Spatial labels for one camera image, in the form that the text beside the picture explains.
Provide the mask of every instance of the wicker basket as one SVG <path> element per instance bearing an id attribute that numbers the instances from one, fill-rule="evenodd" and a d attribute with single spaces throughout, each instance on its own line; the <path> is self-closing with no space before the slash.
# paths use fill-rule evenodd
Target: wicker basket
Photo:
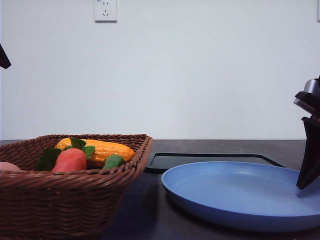
<path id="1" fill-rule="evenodd" d="M 112 170 L 35 171 L 43 149 L 63 138 L 124 144 L 136 154 Z M 129 184 L 145 169 L 153 139 L 141 135 L 46 135 L 0 147 L 0 162 L 23 171 L 0 174 L 0 240 L 99 239 Z"/>

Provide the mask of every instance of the wall socket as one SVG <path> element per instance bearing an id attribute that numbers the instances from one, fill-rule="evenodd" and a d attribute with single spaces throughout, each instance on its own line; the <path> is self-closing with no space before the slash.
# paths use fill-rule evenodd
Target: wall socket
<path id="1" fill-rule="evenodd" d="M 94 0 L 94 20 L 96 23 L 118 22 L 117 0 Z"/>

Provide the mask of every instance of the plate rim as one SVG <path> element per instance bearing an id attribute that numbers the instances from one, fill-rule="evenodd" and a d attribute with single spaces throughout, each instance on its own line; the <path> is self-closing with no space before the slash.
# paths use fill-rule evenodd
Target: plate rim
<path id="1" fill-rule="evenodd" d="M 299 171 L 295 170 L 295 169 L 291 169 L 291 168 L 286 168 L 286 167 L 281 167 L 281 166 L 274 166 L 274 165 L 267 165 L 267 164 L 261 164 L 261 163 L 253 163 L 253 162 L 242 162 L 242 161 L 202 161 L 202 162 L 192 162 L 192 163 L 186 163 L 186 164 L 182 164 L 179 166 L 174 166 L 170 169 L 168 169 L 167 171 L 165 171 L 162 175 L 161 175 L 161 183 L 163 184 L 163 186 L 170 191 L 172 194 L 185 199 L 189 202 L 192 202 L 194 204 L 198 204 L 201 206 L 204 206 L 206 208 L 211 208 L 211 209 L 216 209 L 216 210 L 220 210 L 220 211 L 225 211 L 225 212 L 229 212 L 229 213 L 235 213 L 235 214 L 242 214 L 242 215 L 248 215 L 248 216 L 259 216 L 259 217 L 269 217 L 269 218 L 301 218 L 301 217 L 312 217 L 312 216 L 318 216 L 320 215 L 320 210 L 318 210 L 316 213 L 314 214 L 300 214 L 300 215 L 283 215 L 283 214 L 256 214 L 256 213 L 250 213 L 250 212 L 241 212 L 241 211 L 232 211 L 229 209 L 222 209 L 222 208 L 218 208 L 218 207 L 213 207 L 213 206 L 209 206 L 209 205 L 205 205 L 202 203 L 199 203 L 197 201 L 191 200 L 187 197 L 181 196 L 179 194 L 176 194 L 174 191 L 172 191 L 169 187 L 168 184 L 165 181 L 165 177 L 166 175 L 170 172 L 170 171 L 174 171 L 174 169 L 176 168 L 182 168 L 184 166 L 187 165 L 194 165 L 194 164 L 216 164 L 216 163 L 223 163 L 223 164 L 243 164 L 243 165 L 259 165 L 262 166 L 263 168 L 277 168 L 277 169 L 281 169 L 282 171 L 288 171 L 288 172 L 294 172 L 297 174 L 297 179 L 298 179 L 298 175 L 299 175 Z"/>

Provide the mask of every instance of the table surface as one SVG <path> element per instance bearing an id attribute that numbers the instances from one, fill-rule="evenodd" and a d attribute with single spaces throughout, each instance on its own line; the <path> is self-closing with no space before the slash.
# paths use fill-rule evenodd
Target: table surface
<path id="1" fill-rule="evenodd" d="M 1 141 L 1 144 L 16 140 Z M 260 154 L 299 170 L 305 140 L 154 140 L 149 161 L 156 153 Z M 287 233 L 259 233 L 213 224 L 186 213 L 166 195 L 161 174 L 144 172 L 124 194 L 102 240 L 314 240 L 320 227 Z"/>

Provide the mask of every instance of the plastic plate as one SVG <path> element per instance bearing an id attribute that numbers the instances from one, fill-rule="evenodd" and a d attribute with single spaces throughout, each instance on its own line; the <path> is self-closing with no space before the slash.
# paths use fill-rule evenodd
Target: plastic plate
<path id="1" fill-rule="evenodd" d="M 247 162 L 196 162 L 162 176 L 168 196 L 187 212 L 226 227 L 293 232 L 320 225 L 320 179 L 304 190 L 296 170 Z"/>

